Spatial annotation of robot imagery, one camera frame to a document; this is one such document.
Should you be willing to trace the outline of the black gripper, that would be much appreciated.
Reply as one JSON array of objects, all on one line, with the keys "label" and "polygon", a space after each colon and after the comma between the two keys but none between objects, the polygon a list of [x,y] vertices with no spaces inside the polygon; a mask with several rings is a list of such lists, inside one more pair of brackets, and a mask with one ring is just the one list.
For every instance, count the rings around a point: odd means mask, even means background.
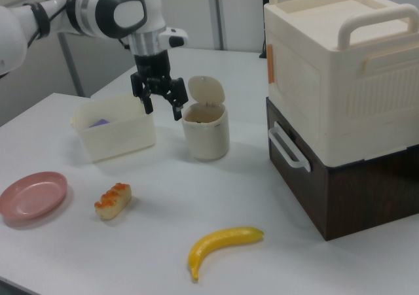
[{"label": "black gripper", "polygon": [[182,78],[171,79],[168,52],[149,56],[134,56],[137,73],[130,76],[132,93],[142,102],[145,113],[153,112],[151,94],[163,95],[172,106],[173,118],[182,118],[182,109],[188,102],[188,95]]}]

